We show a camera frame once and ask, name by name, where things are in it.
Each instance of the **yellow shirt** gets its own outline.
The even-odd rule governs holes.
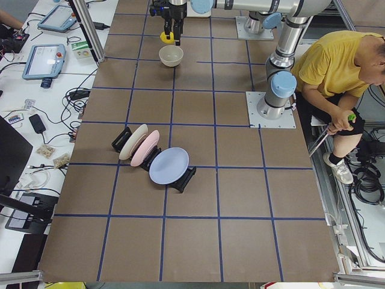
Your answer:
[[[321,37],[291,69],[297,90],[300,92],[306,82],[318,85],[326,98],[344,92],[361,97],[369,85],[359,79],[360,68],[354,65],[354,56],[365,35],[382,37],[356,31],[336,31]]]

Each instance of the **green handle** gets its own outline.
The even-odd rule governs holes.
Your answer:
[[[354,113],[348,116],[348,120],[355,120],[355,119],[356,119],[356,115]]]

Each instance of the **light blue plate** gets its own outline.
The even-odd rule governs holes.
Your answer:
[[[184,149],[166,149],[152,161],[150,178],[160,185],[171,184],[186,172],[188,161],[188,153]]]

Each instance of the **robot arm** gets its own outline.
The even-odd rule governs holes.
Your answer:
[[[331,0],[191,0],[191,8],[206,13],[212,8],[225,10],[262,11],[286,15],[276,51],[270,56],[273,66],[288,69],[293,65],[295,48],[311,17],[323,11]]]
[[[166,38],[170,39],[170,33],[173,32],[175,45],[179,46],[183,20],[187,17],[187,0],[152,0],[150,15],[162,16]]]
[[[289,72],[294,54],[312,17],[324,10],[331,0],[191,0],[191,8],[200,14],[212,8],[225,10],[261,11],[262,14],[280,12],[286,15],[276,50],[266,61],[268,90],[257,110],[266,119],[278,119],[286,100],[294,93],[296,79]]]

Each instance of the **plate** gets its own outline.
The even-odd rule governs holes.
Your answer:
[[[171,184],[186,172],[188,161],[188,153],[184,149],[166,149],[152,161],[150,178],[160,185]]]
[[[139,146],[140,141],[147,135],[148,132],[149,129],[145,123],[139,126],[123,146],[119,154],[119,159],[127,160],[131,157],[133,151]]]
[[[149,134],[148,137],[140,144],[138,150],[131,159],[130,165],[132,167],[139,166],[144,159],[149,155],[151,150],[158,144],[159,141],[159,131],[153,131]]]

